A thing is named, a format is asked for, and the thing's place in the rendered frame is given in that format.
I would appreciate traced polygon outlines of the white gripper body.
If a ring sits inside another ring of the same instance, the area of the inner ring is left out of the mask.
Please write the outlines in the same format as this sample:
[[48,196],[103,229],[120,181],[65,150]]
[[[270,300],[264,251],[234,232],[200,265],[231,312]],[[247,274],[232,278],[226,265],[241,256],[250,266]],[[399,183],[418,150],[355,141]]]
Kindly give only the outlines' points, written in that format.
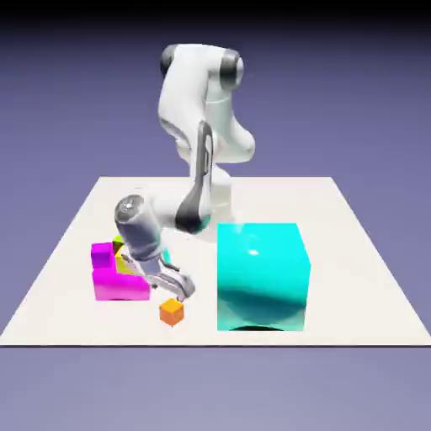
[[147,275],[146,280],[151,286],[165,289],[175,297],[184,295],[188,299],[195,292],[193,280],[187,274],[173,269],[162,269],[157,274]]

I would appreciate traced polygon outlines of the large cyan box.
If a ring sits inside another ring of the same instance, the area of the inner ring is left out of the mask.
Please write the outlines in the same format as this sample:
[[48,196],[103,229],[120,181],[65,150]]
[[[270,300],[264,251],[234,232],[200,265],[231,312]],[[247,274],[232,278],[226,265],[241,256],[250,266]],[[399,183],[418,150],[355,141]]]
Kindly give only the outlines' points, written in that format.
[[301,331],[311,262],[295,223],[217,228],[217,329]]

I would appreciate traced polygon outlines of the large yellow box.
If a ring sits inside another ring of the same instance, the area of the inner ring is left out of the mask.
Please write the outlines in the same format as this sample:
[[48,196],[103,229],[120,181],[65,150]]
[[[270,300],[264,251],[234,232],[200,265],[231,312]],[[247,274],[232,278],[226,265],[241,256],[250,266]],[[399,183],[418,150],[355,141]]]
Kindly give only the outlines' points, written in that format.
[[122,251],[115,254],[115,264],[118,274],[140,275],[133,259]]

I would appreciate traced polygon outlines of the small purple cube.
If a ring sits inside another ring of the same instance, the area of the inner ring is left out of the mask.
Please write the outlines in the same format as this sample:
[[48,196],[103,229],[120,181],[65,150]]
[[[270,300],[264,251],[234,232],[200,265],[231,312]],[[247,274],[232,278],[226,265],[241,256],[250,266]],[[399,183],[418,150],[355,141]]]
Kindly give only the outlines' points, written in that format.
[[93,243],[91,246],[91,262],[93,269],[112,269],[115,265],[113,243]]

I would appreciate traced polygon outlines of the large magenta box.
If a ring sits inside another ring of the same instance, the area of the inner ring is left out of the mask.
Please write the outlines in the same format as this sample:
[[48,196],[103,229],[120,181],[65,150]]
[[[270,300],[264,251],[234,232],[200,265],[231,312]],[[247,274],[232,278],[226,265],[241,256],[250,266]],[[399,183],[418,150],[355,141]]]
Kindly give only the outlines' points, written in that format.
[[97,301],[148,301],[151,286],[141,277],[117,273],[115,269],[94,269],[92,273]]

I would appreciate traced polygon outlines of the small orange cube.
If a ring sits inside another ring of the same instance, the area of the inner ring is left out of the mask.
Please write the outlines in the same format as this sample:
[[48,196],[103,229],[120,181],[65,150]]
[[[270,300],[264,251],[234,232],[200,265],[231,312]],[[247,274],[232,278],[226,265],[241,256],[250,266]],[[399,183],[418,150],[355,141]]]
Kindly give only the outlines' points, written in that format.
[[159,306],[160,320],[173,327],[184,319],[184,305],[177,299],[170,298]]

